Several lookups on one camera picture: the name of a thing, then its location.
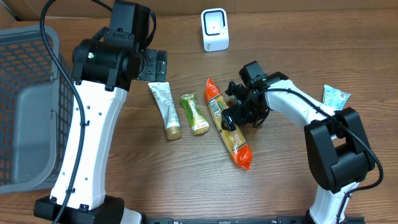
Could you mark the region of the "green snack packet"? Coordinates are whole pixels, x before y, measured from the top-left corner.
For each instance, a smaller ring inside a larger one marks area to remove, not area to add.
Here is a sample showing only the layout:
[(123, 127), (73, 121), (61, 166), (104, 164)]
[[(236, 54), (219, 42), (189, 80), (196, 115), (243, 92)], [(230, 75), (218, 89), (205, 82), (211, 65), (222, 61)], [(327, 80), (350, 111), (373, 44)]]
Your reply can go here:
[(181, 105), (187, 114), (188, 123), (194, 135), (205, 134), (210, 125), (201, 112), (195, 93), (184, 94), (181, 96)]

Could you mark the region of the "red spaghetti packet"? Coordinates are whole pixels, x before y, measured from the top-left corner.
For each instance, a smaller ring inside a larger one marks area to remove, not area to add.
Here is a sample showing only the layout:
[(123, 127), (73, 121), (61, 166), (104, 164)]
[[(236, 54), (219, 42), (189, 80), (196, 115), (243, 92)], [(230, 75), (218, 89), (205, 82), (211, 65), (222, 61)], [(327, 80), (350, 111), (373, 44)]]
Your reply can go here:
[(205, 87), (205, 100), (208, 103), (216, 128), (234, 163), (246, 170), (251, 169), (252, 152), (244, 134), (231, 116), (231, 109), (225, 102), (221, 90), (208, 78)]

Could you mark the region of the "white tube gold cap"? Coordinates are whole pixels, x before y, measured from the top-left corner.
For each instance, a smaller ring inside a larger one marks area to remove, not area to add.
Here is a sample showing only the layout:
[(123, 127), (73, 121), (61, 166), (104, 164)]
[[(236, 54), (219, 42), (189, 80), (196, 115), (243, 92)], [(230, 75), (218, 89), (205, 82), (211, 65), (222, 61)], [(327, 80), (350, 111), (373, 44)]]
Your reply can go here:
[(180, 122), (169, 82), (150, 82), (148, 86), (162, 115), (167, 139), (172, 141), (181, 138)]

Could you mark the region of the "teal white packet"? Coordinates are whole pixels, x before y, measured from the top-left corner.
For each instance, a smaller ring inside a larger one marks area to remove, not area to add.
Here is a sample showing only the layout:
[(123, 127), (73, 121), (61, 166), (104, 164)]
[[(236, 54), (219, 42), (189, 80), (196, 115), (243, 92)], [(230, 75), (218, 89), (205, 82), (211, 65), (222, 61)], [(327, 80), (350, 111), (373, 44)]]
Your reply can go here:
[(350, 93), (324, 85), (322, 103), (334, 109), (342, 110), (350, 96)]

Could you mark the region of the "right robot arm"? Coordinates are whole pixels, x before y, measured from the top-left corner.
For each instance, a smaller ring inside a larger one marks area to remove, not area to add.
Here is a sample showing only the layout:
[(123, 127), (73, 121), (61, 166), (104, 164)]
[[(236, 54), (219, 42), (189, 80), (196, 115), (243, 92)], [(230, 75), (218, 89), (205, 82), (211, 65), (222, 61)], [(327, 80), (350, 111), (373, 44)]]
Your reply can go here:
[(241, 84), (230, 82), (225, 93), (234, 105), (221, 113), (221, 127), (234, 131), (258, 126), (277, 111), (304, 131), (308, 165), (318, 184), (315, 201), (304, 223), (364, 223), (345, 210), (368, 172), (379, 164), (361, 118), (352, 108), (336, 110), (299, 90), (280, 72), (264, 73), (257, 61), (239, 71)]

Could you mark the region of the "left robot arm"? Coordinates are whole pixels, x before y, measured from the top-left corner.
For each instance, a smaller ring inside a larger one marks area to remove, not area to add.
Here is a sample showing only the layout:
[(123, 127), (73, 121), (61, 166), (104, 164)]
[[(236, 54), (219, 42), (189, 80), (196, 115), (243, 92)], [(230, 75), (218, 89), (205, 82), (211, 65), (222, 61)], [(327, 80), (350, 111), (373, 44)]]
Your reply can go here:
[(133, 80), (164, 82), (167, 53), (149, 46), (157, 27), (150, 8), (116, 1), (111, 22), (73, 51), (73, 115), (57, 181), (35, 202), (34, 215), (54, 223), (141, 224), (143, 214), (105, 191), (105, 173), (119, 112)]

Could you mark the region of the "white barcode scanner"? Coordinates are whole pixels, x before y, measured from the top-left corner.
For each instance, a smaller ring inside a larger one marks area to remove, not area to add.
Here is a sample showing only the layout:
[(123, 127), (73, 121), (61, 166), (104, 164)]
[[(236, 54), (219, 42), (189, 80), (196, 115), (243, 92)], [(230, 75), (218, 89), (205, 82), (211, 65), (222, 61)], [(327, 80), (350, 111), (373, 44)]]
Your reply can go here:
[(201, 13), (201, 29), (206, 52), (226, 50), (229, 47), (228, 18), (223, 8), (205, 9)]

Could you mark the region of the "cardboard box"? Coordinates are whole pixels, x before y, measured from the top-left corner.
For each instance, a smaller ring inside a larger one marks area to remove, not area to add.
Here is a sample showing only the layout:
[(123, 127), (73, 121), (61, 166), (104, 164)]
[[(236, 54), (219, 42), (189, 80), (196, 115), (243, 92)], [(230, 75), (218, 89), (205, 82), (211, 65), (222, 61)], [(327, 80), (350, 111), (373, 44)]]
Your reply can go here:
[[(228, 13), (317, 11), (396, 8), (397, 0), (132, 0), (152, 9), (158, 16), (200, 14), (221, 7)], [(110, 12), (91, 0), (59, 0), (49, 11), (52, 17), (109, 17)]]

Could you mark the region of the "grey plastic basket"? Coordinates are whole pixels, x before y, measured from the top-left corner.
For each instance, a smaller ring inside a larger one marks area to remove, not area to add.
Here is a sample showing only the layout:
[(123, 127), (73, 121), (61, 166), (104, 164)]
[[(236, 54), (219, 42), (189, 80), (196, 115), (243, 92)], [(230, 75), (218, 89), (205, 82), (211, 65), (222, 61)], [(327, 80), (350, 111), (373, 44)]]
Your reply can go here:
[(1, 31), (1, 193), (52, 188), (70, 130), (73, 93), (38, 25)]

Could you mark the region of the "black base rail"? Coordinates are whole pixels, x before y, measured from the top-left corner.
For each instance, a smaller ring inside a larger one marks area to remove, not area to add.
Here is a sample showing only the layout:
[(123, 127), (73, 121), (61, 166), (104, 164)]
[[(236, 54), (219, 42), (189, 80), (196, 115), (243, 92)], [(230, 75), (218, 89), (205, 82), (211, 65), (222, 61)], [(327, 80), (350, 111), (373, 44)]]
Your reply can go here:
[(313, 223), (307, 216), (281, 216), (277, 218), (243, 218), (243, 219), (181, 219), (145, 218), (143, 224), (306, 224)]

